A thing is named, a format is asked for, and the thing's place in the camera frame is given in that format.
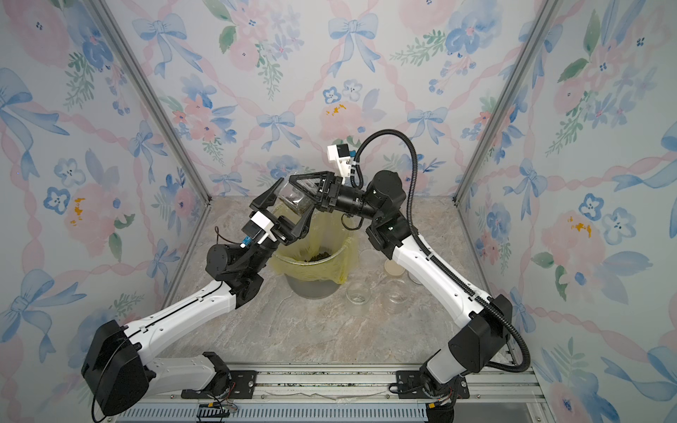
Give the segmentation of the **small jar with grey lid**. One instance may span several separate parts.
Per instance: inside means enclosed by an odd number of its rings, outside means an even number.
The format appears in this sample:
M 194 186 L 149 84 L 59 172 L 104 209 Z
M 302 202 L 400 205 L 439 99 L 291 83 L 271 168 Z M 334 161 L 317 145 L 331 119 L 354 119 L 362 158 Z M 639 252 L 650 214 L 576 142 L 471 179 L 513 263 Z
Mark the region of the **small jar with grey lid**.
M 314 194 L 317 184 L 313 178 L 290 176 L 279 193 L 279 199 L 298 216 L 316 208 Z

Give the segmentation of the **translucent round container lid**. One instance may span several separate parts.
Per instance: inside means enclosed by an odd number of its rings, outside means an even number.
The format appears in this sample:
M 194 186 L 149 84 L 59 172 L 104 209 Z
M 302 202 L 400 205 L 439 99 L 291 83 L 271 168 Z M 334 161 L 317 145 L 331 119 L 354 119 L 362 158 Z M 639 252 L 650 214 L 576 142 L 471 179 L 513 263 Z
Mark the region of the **translucent round container lid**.
M 376 250 L 363 250 L 359 255 L 359 262 L 360 271 L 380 271 L 384 267 L 384 256 Z

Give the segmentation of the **glass jar with tea leaves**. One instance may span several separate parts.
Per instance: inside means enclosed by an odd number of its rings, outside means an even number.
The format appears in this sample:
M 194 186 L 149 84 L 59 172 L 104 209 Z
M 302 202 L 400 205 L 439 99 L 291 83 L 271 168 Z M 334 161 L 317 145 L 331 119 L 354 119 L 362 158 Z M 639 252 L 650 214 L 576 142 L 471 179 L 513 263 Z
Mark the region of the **glass jar with tea leaves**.
M 347 287 L 346 296 L 351 304 L 364 306 L 370 302 L 371 288 L 364 282 L 353 281 Z

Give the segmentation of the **beige round jar lid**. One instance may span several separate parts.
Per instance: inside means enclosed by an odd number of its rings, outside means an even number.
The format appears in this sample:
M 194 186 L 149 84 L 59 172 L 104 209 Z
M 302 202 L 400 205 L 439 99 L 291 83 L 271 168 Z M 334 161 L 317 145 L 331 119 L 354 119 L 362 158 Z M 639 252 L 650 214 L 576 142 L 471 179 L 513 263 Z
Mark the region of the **beige round jar lid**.
M 393 260 L 384 262 L 384 271 L 393 278 L 401 278 L 407 272 L 404 267 L 395 263 Z

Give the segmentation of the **translucent plastic container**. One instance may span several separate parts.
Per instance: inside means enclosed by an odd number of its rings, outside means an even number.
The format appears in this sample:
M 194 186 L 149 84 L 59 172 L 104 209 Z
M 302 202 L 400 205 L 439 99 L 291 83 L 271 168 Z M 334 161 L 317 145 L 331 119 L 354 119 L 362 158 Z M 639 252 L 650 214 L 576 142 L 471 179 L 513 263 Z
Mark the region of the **translucent plastic container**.
M 410 305 L 409 285 L 400 278 L 388 278 L 380 283 L 381 304 L 392 315 L 404 312 Z

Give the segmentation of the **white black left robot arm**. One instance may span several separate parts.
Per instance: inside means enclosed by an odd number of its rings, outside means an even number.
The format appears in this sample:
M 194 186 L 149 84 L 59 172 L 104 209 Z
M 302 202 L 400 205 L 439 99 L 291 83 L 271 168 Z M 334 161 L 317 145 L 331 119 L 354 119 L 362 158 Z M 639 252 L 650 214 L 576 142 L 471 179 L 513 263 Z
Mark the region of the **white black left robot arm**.
M 95 331 L 81 369 L 93 394 L 93 421 L 102 422 L 132 408 L 152 389 L 197 391 L 215 399 L 231 390 L 230 370 L 215 352 L 170 366 L 159 365 L 155 359 L 176 340 L 253 300 L 264 282 L 260 273 L 278 247 L 308 233 L 312 206 L 298 222 L 269 210 L 281 197 L 304 197 L 294 186 L 297 178 L 278 179 L 251 202 L 242 241 L 216 243 L 209 249 L 209 284 L 149 317 L 125 325 L 110 320 Z

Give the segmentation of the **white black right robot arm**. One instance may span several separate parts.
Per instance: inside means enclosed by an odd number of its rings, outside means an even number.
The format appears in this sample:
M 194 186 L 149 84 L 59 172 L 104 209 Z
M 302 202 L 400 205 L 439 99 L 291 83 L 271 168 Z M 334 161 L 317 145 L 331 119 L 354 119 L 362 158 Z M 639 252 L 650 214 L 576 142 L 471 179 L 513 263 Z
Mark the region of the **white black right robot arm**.
M 291 185 L 317 211 L 345 213 L 370 221 L 372 246 L 402 266 L 433 294 L 458 332 L 420 368 L 417 388 L 432 398 L 447 395 L 461 377 L 493 366 L 511 333 L 511 302 L 474 287 L 432 251 L 401 211 L 407 195 L 400 178 L 382 170 L 362 190 L 332 172 L 291 176 Z

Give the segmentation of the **yellow plastic bin liner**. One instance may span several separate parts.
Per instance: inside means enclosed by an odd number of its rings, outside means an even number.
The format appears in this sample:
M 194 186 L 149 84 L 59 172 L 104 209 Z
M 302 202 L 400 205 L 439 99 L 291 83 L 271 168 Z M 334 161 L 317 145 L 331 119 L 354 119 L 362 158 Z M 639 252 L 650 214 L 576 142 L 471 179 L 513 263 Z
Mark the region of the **yellow plastic bin liner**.
M 306 237 L 280 245 L 269 262 L 276 273 L 302 282 L 330 280 L 345 284 L 359 264 L 359 241 L 341 223 L 341 215 L 316 211 Z

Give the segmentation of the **grey mesh trash bin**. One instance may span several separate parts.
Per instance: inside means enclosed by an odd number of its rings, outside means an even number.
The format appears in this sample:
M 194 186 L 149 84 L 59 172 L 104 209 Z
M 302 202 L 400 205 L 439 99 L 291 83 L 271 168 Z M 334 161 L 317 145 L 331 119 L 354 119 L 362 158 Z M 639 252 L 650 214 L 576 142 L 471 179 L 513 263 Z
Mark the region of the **grey mesh trash bin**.
M 333 277 L 334 265 L 331 260 L 292 263 L 284 272 L 292 291 L 308 300 L 321 300 L 336 293 L 340 284 Z

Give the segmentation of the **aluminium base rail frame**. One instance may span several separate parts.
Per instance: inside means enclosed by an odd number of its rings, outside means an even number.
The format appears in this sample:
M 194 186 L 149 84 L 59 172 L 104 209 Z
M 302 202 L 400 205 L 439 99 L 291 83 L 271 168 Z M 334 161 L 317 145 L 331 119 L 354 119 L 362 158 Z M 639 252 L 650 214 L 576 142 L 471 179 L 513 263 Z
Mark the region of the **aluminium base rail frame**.
M 467 376 L 457 400 L 417 389 L 415 365 L 234 364 L 234 388 L 215 400 L 153 394 L 112 422 L 552 422 L 532 370 Z

